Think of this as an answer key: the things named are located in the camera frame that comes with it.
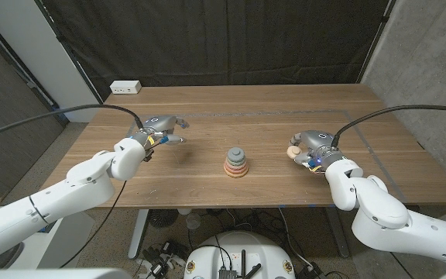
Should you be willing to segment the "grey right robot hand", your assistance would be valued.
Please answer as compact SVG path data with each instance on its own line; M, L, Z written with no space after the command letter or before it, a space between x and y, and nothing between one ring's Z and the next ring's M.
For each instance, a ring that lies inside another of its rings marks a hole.
M344 159L343 153L331 146L333 139L332 134L324 131L303 131L291 138L286 154L311 172L325 172L332 163Z

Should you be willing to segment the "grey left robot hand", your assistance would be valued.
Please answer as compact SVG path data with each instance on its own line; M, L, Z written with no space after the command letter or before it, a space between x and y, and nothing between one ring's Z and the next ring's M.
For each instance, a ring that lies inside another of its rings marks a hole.
M175 115L154 116L143 123L143 127L133 133L130 138L139 142L145 150L158 144L175 145L185 143L182 136L174 133L176 126L182 129L189 127L189 123Z

